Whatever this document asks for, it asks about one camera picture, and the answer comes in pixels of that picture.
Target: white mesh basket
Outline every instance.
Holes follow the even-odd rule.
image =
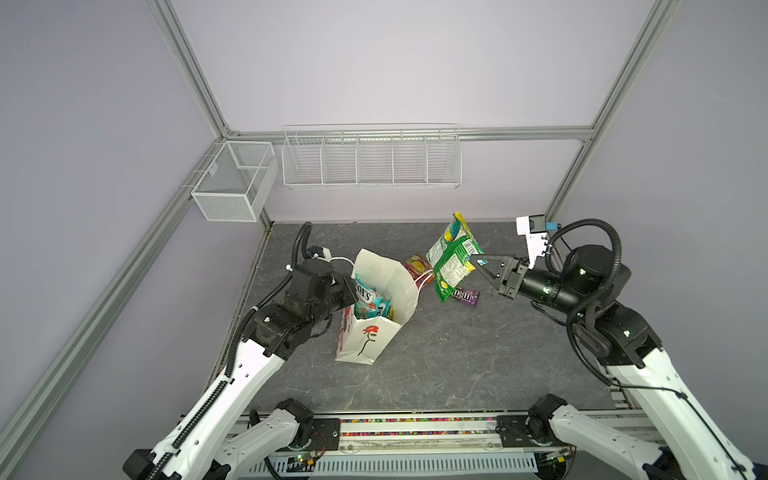
[[[278,169],[270,142],[226,141],[192,197],[208,220],[256,222]]]
[[[457,125],[345,127],[339,131],[285,127],[285,185],[402,188],[458,187],[462,182]]]

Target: metal frame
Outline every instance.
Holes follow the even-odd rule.
[[[464,128],[460,140],[581,140],[582,146],[547,209],[548,220],[555,218],[560,213],[578,178],[583,174],[594,149],[613,120],[645,61],[653,51],[658,38],[679,8],[680,1],[656,1],[610,94],[591,126]],[[144,278],[157,255],[181,222],[181,218],[187,212],[192,201],[190,195],[192,186],[199,180],[199,176],[213,158],[211,152],[214,147],[223,139],[282,141],[285,138],[283,132],[238,133],[232,131],[218,108],[213,92],[205,80],[200,64],[194,56],[170,0],[146,0],[146,2],[156,18],[158,27],[166,38],[190,89],[200,104],[201,110],[209,121],[211,129],[219,140],[214,141],[214,144],[211,145],[184,185],[174,195],[152,228],[83,319],[81,325],[75,330],[56,360],[24,401],[22,407],[0,433],[0,480],[12,477],[21,466],[48,421],[63,402],[88,360],[93,356],[102,339],[137,289],[139,282]],[[253,282],[263,247],[266,245],[272,227],[272,222],[265,210],[260,215],[260,222],[264,229],[263,237],[260,250],[257,251],[256,259],[251,267],[250,277],[246,281],[247,286]],[[244,286],[233,324],[242,313],[246,298],[247,287]]]

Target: paper bag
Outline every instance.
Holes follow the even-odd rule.
[[[354,306],[346,307],[339,331],[336,360],[371,365],[410,320],[419,300],[419,289],[400,262],[380,257],[368,250],[360,250],[357,254],[352,271],[353,279],[355,275],[359,275],[364,284],[375,288],[384,298],[391,300],[392,318],[377,316],[358,319],[355,317]]]

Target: corrugated black cable conduit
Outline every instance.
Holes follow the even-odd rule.
[[[299,233],[296,235],[296,239],[293,241],[293,249],[291,250],[291,268],[296,268],[296,265],[298,264],[299,249],[302,250],[302,257],[305,259],[309,258],[309,254],[306,252],[306,242],[309,239],[311,232],[312,224],[310,222],[306,222],[299,229]],[[293,275],[291,272],[288,272],[288,274],[285,275],[280,283],[278,283],[277,286],[256,305],[257,309],[264,308],[265,305],[267,305],[278,293],[280,293],[280,291],[285,288],[286,285],[288,285],[288,282],[290,282],[292,276]],[[224,367],[224,375],[227,377],[231,377],[232,372],[234,372],[235,361],[237,360],[237,346],[240,343],[240,337],[243,336],[243,330],[245,330],[245,327],[253,318],[254,314],[256,314],[256,309],[248,309],[248,312],[243,316],[242,320],[237,324],[237,327],[235,328],[232,339],[230,340],[229,349],[227,349],[227,362]],[[219,382],[213,392],[210,393],[210,396],[208,396],[205,403],[200,407],[200,409],[197,410],[197,412],[195,412],[195,414],[192,416],[192,419],[176,437],[174,443],[172,444],[173,448],[179,449],[182,446],[194,427],[197,426],[197,424],[205,416],[208,410],[210,410],[210,407],[214,404],[214,402],[216,402],[216,399],[219,398],[227,385],[228,382],[226,380]],[[163,471],[163,468],[165,468],[165,465],[167,465],[173,456],[173,453],[165,452],[163,456],[161,456],[157,461],[157,464],[154,466],[150,474],[147,476],[147,480],[157,480],[157,477],[160,475],[160,473]]]
[[[584,299],[581,300],[581,302],[574,306],[570,312],[568,312],[568,317],[565,320],[565,332],[566,335],[568,335],[568,342],[571,344],[571,348],[574,350],[574,353],[576,353],[576,357],[578,357],[581,363],[587,367],[587,370],[589,370],[592,375],[597,377],[598,380],[603,382],[605,385],[610,386],[613,384],[613,382],[608,377],[606,377],[596,366],[594,366],[581,351],[581,347],[579,347],[578,343],[576,342],[574,322],[576,321],[577,315],[579,313],[590,306],[592,302],[594,302],[600,295],[607,292],[608,289],[610,289],[614,284],[614,280],[616,280],[616,276],[619,273],[619,268],[621,267],[621,238],[619,238],[619,234],[608,222],[598,220],[596,218],[587,218],[584,220],[576,221],[574,223],[570,223],[558,230],[557,233],[550,237],[544,256],[544,261],[549,271],[561,275],[562,273],[558,272],[552,263],[551,255],[554,242],[565,235],[567,232],[575,230],[579,227],[586,226],[601,228],[605,233],[608,234],[608,237],[611,239],[611,269],[608,271],[608,275],[600,282],[598,289],[587,295]]]

